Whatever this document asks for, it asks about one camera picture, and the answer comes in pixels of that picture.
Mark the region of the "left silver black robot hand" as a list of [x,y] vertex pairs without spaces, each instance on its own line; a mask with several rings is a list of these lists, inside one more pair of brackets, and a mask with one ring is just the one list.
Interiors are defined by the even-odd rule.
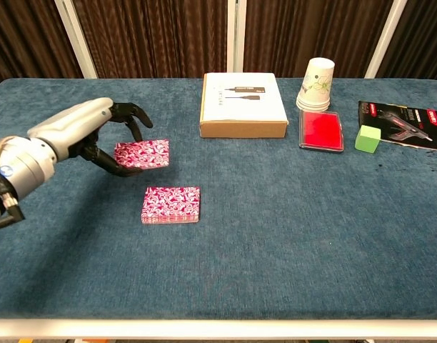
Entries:
[[81,156],[103,170],[118,177],[140,174],[142,169],[120,165],[113,157],[97,146],[100,128],[108,122],[123,123],[129,128],[134,141],[142,140],[136,123],[145,127],[153,123],[146,112],[134,103],[115,103],[101,97],[65,109],[28,130],[28,137],[46,142],[55,152],[57,160]]

